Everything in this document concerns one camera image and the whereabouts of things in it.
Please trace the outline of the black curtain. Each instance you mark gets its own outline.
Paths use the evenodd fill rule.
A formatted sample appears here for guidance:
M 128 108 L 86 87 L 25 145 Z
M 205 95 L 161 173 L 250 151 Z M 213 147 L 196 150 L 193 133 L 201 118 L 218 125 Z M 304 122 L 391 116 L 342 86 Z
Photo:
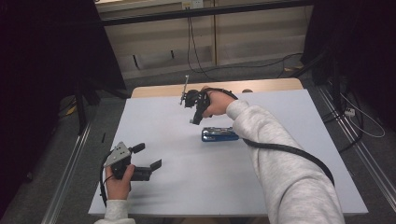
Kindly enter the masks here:
M 301 62 L 323 52 L 396 132 L 396 0 L 315 0 Z
M 50 139 L 65 97 L 123 77 L 95 0 L 0 0 L 0 218 Z

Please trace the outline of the blue tool case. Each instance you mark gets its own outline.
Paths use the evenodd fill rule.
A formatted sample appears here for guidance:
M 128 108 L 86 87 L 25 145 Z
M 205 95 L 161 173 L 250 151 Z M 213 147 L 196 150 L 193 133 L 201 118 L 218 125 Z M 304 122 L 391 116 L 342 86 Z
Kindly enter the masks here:
M 201 139 L 203 142 L 235 141 L 239 139 L 239 136 L 233 131 L 232 127 L 204 127 L 201 132 Z

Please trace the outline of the aluminium floor rail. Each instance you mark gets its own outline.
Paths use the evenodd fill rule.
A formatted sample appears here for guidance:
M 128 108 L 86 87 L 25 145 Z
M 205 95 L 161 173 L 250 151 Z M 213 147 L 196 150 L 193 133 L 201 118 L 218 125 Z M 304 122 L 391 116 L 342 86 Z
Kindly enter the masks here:
M 66 164 L 61 180 L 49 202 L 49 206 L 41 221 L 41 224 L 56 224 L 58 216 L 62 210 L 67 191 L 69 190 L 71 181 L 80 159 L 87 138 L 91 131 L 91 124 L 88 124 L 78 135 L 78 139 L 73 147 L 71 156 Z
M 371 178 L 377 184 L 384 197 L 396 212 L 396 186 L 386 176 L 384 171 L 380 168 L 378 162 L 375 160 L 369 148 L 362 142 L 362 140 L 355 142 L 358 139 L 358 131 L 355 126 L 345 116 L 339 112 L 333 112 L 335 120 L 340 128 L 343 130 L 346 138 L 351 144 L 351 148 L 357 153 L 365 168 L 368 170 Z

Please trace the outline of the person's left hand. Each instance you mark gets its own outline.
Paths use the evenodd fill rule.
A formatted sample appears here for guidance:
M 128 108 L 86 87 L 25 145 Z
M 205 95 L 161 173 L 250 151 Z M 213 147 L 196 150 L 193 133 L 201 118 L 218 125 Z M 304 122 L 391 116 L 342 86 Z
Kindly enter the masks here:
M 130 164 L 126 167 L 122 179 L 113 176 L 111 167 L 106 168 L 106 189 L 107 198 L 109 200 L 126 200 L 131 189 L 131 178 L 134 174 L 134 165 Z

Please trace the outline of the person's right hand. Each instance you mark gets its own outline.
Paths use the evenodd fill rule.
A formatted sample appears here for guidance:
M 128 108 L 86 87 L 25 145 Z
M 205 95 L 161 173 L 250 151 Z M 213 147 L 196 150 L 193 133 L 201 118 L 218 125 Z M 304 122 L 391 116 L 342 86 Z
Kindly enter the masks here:
M 203 86 L 203 91 L 206 91 L 210 100 L 209 107 L 203 112 L 204 118 L 225 114 L 228 105 L 234 101 L 234 98 L 227 93 L 210 91 L 208 86 Z

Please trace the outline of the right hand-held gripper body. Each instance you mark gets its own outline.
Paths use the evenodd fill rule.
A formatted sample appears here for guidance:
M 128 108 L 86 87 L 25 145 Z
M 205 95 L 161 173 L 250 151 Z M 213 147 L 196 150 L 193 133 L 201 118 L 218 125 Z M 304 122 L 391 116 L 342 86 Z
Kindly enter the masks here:
M 203 113 L 210 106 L 210 99 L 205 91 L 191 90 L 191 95 L 186 100 L 193 100 L 196 112 L 191 120 L 192 124 L 199 125 L 203 119 Z

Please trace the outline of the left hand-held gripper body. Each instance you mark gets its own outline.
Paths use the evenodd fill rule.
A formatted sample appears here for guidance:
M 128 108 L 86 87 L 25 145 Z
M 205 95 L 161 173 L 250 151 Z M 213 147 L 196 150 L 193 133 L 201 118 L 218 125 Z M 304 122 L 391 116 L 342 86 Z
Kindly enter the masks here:
M 104 166 L 111 167 L 113 175 L 117 179 L 122 179 L 126 167 L 131 163 L 132 153 L 130 147 L 125 146 L 123 142 L 119 142 L 106 157 Z M 135 167 L 132 181 L 149 181 L 151 176 L 150 167 Z

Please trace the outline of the black horizontal bar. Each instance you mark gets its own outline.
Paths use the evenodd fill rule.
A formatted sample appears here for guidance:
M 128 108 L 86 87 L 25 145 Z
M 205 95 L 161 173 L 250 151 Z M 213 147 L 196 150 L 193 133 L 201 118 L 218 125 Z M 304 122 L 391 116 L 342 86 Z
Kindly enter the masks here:
M 275 0 L 266 3 L 243 4 L 225 7 L 207 7 L 198 9 L 186 9 L 179 11 L 153 13 L 147 15 L 122 16 L 109 19 L 101 19 L 102 26 L 115 26 L 123 24 L 142 23 L 150 21 L 167 21 L 184 18 L 195 18 L 212 15 L 242 13 L 259 10 L 283 9 L 291 7 L 313 6 L 317 0 Z

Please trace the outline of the slim metal tool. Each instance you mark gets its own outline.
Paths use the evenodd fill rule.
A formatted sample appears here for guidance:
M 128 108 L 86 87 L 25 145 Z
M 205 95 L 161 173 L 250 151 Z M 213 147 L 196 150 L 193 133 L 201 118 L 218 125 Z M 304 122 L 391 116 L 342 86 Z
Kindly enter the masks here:
M 189 82 L 190 75 L 186 75 L 185 78 L 186 78 L 186 80 L 185 80 L 185 83 L 183 85 L 183 90 L 182 90 L 181 97 L 180 97 L 180 102 L 179 102 L 180 105 L 182 105 L 183 101 L 185 100 L 185 97 L 186 97 L 186 94 L 187 94 L 186 93 L 186 89 L 187 89 L 187 85 L 188 85 L 188 82 Z

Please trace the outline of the white wall outlet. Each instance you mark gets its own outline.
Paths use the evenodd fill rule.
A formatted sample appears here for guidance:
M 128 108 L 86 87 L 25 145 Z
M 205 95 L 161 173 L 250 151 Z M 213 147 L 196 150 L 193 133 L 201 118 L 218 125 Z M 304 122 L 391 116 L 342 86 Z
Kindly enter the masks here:
M 204 0 L 184 0 L 181 2 L 183 9 L 197 9 L 204 7 Z

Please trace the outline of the black metal stand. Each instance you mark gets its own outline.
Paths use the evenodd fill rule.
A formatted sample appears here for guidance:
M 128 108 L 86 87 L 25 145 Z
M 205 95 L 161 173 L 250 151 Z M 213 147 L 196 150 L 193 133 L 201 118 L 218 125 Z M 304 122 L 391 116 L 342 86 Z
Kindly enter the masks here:
M 87 102 L 89 105 L 98 105 L 100 103 L 100 97 L 96 93 L 96 89 L 89 79 L 82 79 L 77 82 L 75 87 L 75 97 L 78 110 L 78 134 L 82 135 L 88 123 L 84 109 L 84 102 Z

